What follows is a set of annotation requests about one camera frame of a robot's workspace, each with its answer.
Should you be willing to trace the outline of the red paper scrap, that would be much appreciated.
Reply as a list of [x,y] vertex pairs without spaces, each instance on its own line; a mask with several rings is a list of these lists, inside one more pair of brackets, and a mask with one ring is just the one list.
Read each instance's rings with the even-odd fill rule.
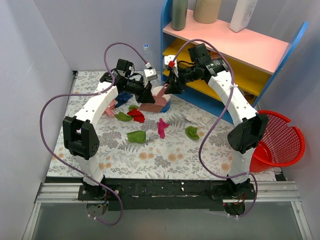
[[127,112],[127,115],[133,117],[133,120],[136,122],[139,122],[139,123],[145,122],[145,116],[137,108],[133,108],[132,110]]

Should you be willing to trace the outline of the magenta paper scrap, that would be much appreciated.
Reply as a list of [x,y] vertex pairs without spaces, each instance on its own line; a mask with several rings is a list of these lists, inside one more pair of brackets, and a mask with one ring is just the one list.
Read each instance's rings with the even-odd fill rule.
[[165,123],[162,118],[159,119],[159,122],[157,123],[157,130],[159,136],[164,139],[165,138],[165,128],[169,127],[170,125],[168,123]]

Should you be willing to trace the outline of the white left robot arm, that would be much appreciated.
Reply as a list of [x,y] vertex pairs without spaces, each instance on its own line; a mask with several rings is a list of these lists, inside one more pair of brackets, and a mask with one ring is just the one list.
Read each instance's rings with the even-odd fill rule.
[[141,80],[130,76],[121,70],[106,72],[85,105],[73,117],[66,116],[62,122],[64,147],[79,163],[83,180],[90,186],[89,194],[95,200],[103,199],[107,193],[101,184],[104,175],[95,157],[100,145],[95,127],[100,117],[121,92],[135,95],[138,103],[155,103],[151,81],[158,78],[156,70],[145,69]]

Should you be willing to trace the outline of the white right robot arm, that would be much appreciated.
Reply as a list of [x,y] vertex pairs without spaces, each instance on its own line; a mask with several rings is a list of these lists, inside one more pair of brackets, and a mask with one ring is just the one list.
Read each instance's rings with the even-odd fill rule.
[[167,93],[179,94],[186,83],[201,79],[220,97],[223,112],[229,113],[234,125],[227,135],[232,148],[232,167],[226,177],[231,182],[226,192],[232,199],[239,198],[245,192],[243,184],[250,181],[252,156],[267,128],[267,115],[258,113],[248,103],[235,84],[233,70],[221,59],[187,68],[178,68],[178,64],[170,60],[163,63],[163,67],[169,70]]

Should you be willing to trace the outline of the pink hand brush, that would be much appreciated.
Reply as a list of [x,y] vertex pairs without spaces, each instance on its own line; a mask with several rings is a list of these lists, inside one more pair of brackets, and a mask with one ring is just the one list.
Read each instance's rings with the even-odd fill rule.
[[169,103],[171,101],[171,94],[165,94],[168,88],[168,84],[163,86],[154,87],[151,90],[151,94],[155,100],[155,103],[142,103],[138,110],[153,113],[165,113],[169,109]]

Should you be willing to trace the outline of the pink dustpan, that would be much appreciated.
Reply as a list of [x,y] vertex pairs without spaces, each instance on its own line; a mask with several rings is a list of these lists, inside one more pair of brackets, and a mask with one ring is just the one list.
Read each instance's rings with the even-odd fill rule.
[[103,113],[107,114],[110,118],[114,118],[115,114],[113,112],[113,109],[115,108],[116,103],[116,100],[113,99]]

